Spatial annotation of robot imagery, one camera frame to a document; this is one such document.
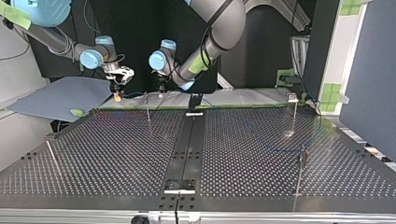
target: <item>black background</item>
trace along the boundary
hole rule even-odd
[[[82,17],[84,2],[73,2],[74,19],[70,16],[61,28],[79,42],[93,45],[95,33]],[[312,20],[316,0],[299,3]],[[96,18],[101,30],[98,35],[111,35],[118,53],[126,55],[123,65],[135,70],[127,92],[156,90],[149,55],[158,49],[162,39],[177,42],[177,58],[184,62],[199,46],[206,28],[205,22],[182,0],[90,0],[87,18],[92,26]],[[247,29],[240,43],[218,60],[219,71],[237,88],[274,87],[276,71],[291,68],[290,34],[290,23],[276,10],[268,6],[253,8],[247,14]],[[78,63],[51,55],[34,40],[32,45],[43,77],[103,76],[93,71],[81,74]],[[191,92],[214,91],[217,72],[217,66],[206,72]]]

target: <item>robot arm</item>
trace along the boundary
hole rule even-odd
[[[110,89],[116,101],[120,101],[122,89],[134,76],[134,70],[119,66],[124,56],[117,54],[111,36],[96,37],[95,46],[92,47],[77,43],[57,28],[70,13],[71,0],[12,0],[8,3],[30,14],[32,24],[28,30],[21,30],[48,47],[50,52],[80,61],[89,69],[102,67],[111,83]],[[13,25],[16,24],[8,24],[8,28],[12,28]]]
[[[206,71],[222,52],[232,49],[245,30],[246,10],[242,0],[185,0],[209,25],[208,38],[182,65],[175,62],[177,44],[164,40],[161,48],[149,58],[151,68],[160,77],[171,76],[175,83],[187,91],[195,77]]]

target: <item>white panel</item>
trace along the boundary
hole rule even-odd
[[[27,48],[20,36],[0,25],[0,59],[18,55]],[[41,77],[32,49],[21,57],[0,60],[0,102],[46,85]]]
[[[0,119],[0,171],[38,147],[50,132],[48,119],[15,113]]]

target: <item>white wall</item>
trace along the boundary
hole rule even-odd
[[[0,25],[0,59],[18,55],[26,48],[27,44],[15,32]],[[16,59],[0,60],[0,103],[45,85],[31,48]]]
[[[366,8],[367,5],[363,5],[359,15],[339,15],[337,17],[319,99],[321,99],[323,87],[326,83],[342,84],[341,93],[345,94]],[[334,112],[322,111],[322,114],[338,116],[341,113],[341,108],[342,104],[339,103]]]
[[[27,43],[0,24],[0,59],[18,55],[26,48]],[[45,85],[31,49],[21,57],[0,60],[0,109]],[[0,171],[44,142],[47,133],[48,119],[0,110]]]

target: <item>green tape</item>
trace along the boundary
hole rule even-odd
[[[30,14],[0,0],[0,16],[7,18],[9,21],[29,30],[32,20]]]
[[[84,66],[82,66],[82,63],[79,64],[79,71],[83,72],[84,71]]]
[[[300,101],[299,105],[305,105],[307,96],[308,96],[308,94],[306,92],[303,92],[303,94],[301,94],[301,101]]]
[[[341,16],[353,16],[359,15],[361,12],[361,6],[363,0],[343,0],[343,5],[341,5]]]
[[[206,64],[209,64],[209,59],[207,58],[206,54],[204,54],[204,57],[201,57],[201,54],[198,55],[194,62],[191,64],[189,71],[195,75],[200,74],[202,71],[207,71],[207,67],[204,64],[204,61],[202,60],[203,58],[205,58],[205,62]]]
[[[334,112],[341,100],[341,84],[326,83],[320,98],[320,110]]]
[[[294,77],[294,69],[288,70],[277,70],[276,75],[276,86],[277,87],[293,87],[293,84],[287,84],[286,82],[280,80],[281,77]]]
[[[85,115],[86,115],[85,112],[83,110],[80,110],[80,109],[71,109],[70,113],[72,113],[72,115],[74,117],[78,117],[78,118],[85,117]]]

